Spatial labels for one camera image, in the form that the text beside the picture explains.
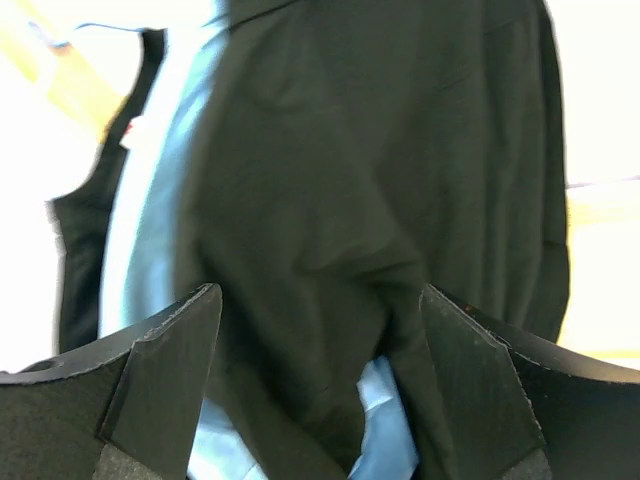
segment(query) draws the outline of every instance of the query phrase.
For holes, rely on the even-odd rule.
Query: jacket sleeve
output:
[[[546,109],[544,250],[525,329],[551,342],[560,336],[569,300],[569,252],[562,84],[553,24],[544,0],[536,0],[540,18],[540,55]]]

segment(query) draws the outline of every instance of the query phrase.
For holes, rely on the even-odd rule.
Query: black object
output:
[[[545,437],[554,480],[640,478],[640,371],[571,352],[446,296],[435,289],[426,295],[436,298],[442,310],[457,310],[455,318],[465,324],[461,330],[481,326],[508,349]],[[442,336],[432,345],[448,343],[455,351],[454,342],[455,337]],[[480,358],[473,350],[465,350],[464,356],[469,365]],[[485,395],[497,381],[495,377],[493,385],[483,387]],[[481,411],[479,417],[496,414],[495,409]]]
[[[551,479],[542,432],[507,348],[434,287],[424,290],[421,312],[460,479]]]
[[[204,286],[139,324],[0,374],[3,480],[183,480],[218,334]]]

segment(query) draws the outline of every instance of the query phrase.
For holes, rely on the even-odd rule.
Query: dark green jacket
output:
[[[176,251],[176,296],[205,282],[223,289],[208,395],[269,478],[344,480],[364,426],[356,382],[385,354],[420,451],[416,478],[455,478],[423,286],[551,340],[568,297],[561,90],[546,9],[541,0],[230,0],[230,12]],[[96,338],[119,141],[141,112],[162,33],[144,43],[94,174],[54,204],[67,252],[62,351]]]

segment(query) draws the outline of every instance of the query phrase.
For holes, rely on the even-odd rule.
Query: light blue shirt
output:
[[[198,0],[194,22],[171,29],[142,118],[144,140],[129,152],[107,237],[100,336],[171,305],[177,207],[193,126],[213,93],[228,42],[222,0]],[[201,19],[211,19],[203,24]],[[362,455],[349,478],[410,480],[418,457],[386,359],[370,362],[358,383],[366,426]],[[191,459],[192,480],[267,480],[224,411],[202,405]]]

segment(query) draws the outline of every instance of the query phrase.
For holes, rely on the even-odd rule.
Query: clothing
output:
[[[178,300],[172,285],[176,206],[188,170],[192,126],[213,93],[227,43],[222,2],[203,3],[212,4],[213,11],[199,14],[211,21],[168,32],[167,54],[143,111],[147,131],[120,178],[103,267],[100,336]],[[358,388],[367,426],[363,454],[350,478],[410,480],[418,460],[388,362],[370,362]],[[224,411],[209,400],[202,407],[189,476],[266,480]]]
[[[420,458],[414,477],[456,478],[424,284],[551,340],[568,298],[545,5],[230,0],[229,21],[175,239],[175,297],[205,282],[223,290],[207,398],[267,477],[344,480],[365,428],[355,386],[384,356]],[[116,118],[89,185],[55,204],[62,349],[98,322],[122,167],[113,142],[147,92]]]

